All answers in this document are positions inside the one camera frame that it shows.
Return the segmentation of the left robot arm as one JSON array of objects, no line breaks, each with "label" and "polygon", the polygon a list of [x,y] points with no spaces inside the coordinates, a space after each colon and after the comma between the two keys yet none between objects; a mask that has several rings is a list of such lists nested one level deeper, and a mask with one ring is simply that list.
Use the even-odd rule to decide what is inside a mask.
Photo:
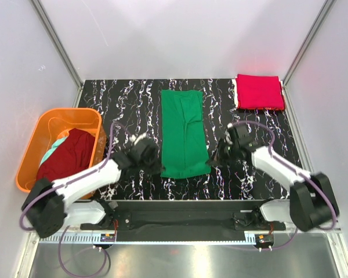
[{"label": "left robot arm", "polygon": [[114,226],[114,209],[102,200],[82,197],[125,177],[143,171],[159,174],[164,166],[158,158],[158,145],[144,134],[130,138],[131,145],[118,152],[112,149],[97,165],[50,182],[43,178],[35,183],[24,201],[19,225],[47,238],[67,226],[84,230],[107,230]]}]

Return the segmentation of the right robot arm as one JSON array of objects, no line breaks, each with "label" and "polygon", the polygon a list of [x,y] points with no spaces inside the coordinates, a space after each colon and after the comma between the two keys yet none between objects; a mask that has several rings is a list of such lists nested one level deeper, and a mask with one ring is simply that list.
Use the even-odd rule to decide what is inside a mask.
[{"label": "right robot arm", "polygon": [[290,222],[302,232],[333,230],[340,212],[327,175],[312,174],[284,159],[273,149],[274,135],[266,144],[250,135],[248,125],[248,121],[229,123],[207,164],[229,166],[242,160],[289,192],[289,200],[265,201],[251,216],[254,227],[262,230],[272,222]]}]

